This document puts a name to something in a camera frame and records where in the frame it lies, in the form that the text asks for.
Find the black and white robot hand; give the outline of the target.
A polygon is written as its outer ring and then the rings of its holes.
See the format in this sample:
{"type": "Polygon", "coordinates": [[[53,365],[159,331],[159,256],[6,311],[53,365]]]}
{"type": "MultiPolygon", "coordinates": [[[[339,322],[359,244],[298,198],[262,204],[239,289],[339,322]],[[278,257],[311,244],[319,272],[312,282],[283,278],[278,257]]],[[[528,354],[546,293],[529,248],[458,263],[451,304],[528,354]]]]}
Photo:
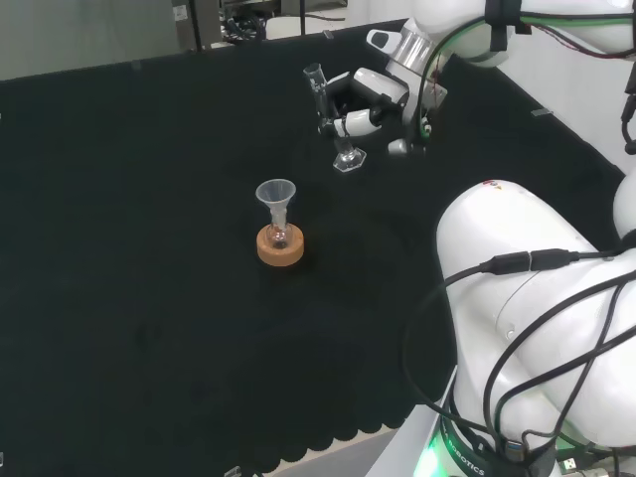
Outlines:
{"type": "Polygon", "coordinates": [[[391,143],[396,155],[419,152],[432,136],[430,114],[441,105],[445,89],[427,80],[409,83],[359,68],[332,79],[319,80],[317,113],[321,135],[343,144],[379,132],[390,121],[400,121],[402,138],[391,143]]]}

